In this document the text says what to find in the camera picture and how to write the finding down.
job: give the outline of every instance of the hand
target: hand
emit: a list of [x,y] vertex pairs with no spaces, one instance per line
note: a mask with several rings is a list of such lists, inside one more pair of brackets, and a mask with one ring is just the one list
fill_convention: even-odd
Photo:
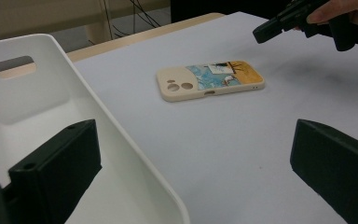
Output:
[[309,14],[307,22],[327,23],[345,13],[349,13],[351,22],[358,25],[358,0],[330,0]]

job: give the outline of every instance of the colorful phone case design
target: colorful phone case design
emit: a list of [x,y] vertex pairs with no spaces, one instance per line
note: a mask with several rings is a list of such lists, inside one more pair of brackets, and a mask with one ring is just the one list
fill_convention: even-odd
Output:
[[157,72],[157,80],[168,102],[265,87],[264,78],[244,61],[164,68]]

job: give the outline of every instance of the tray handle hole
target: tray handle hole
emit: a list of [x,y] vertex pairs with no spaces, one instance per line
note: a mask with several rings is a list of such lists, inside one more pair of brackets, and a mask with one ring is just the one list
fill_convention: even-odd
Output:
[[36,71],[34,59],[21,56],[0,62],[0,78],[19,77]]

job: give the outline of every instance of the white container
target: white container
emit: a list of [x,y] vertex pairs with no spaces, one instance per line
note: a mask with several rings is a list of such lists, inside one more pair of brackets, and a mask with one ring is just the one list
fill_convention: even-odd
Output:
[[35,70],[0,77],[0,184],[7,170],[64,127],[96,119],[103,169],[67,223],[190,223],[181,199],[117,123],[50,35],[0,41],[0,62]]

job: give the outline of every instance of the black tool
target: black tool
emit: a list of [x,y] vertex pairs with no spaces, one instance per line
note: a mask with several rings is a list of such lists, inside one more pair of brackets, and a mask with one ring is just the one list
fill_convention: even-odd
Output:
[[325,124],[300,119],[290,163],[340,216],[358,224],[358,140]]
[[[261,24],[254,29],[253,34],[257,43],[264,43],[279,35],[282,30],[289,31],[295,28],[302,30],[306,37],[318,34],[317,24],[308,24],[307,17],[316,8],[320,7],[327,0],[294,0],[284,11],[275,18]],[[338,51],[345,51],[353,48],[355,41],[353,37],[349,14],[343,14],[330,20],[330,31]]]
[[68,126],[9,169],[0,224],[62,224],[101,170],[95,120]]

